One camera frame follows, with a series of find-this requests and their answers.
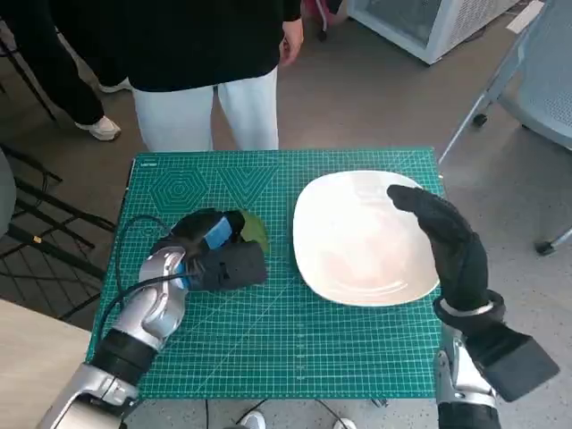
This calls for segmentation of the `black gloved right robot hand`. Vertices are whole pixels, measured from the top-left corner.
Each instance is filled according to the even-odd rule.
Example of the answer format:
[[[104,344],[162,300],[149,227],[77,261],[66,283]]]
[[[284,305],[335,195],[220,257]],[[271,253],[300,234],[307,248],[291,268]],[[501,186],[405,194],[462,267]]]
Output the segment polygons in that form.
[[[479,235],[458,209],[420,188],[391,185],[387,194],[399,210],[416,216],[430,240],[448,306],[468,312],[488,304],[487,255]]]

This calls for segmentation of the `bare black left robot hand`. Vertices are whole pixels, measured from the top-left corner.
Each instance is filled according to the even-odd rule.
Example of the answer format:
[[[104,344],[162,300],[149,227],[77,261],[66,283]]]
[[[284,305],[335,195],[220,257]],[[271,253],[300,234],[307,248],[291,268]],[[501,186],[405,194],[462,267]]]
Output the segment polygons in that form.
[[[201,257],[228,243],[240,242],[245,223],[239,210],[200,209],[181,218],[151,248],[150,254],[162,248],[182,248],[187,259]]]

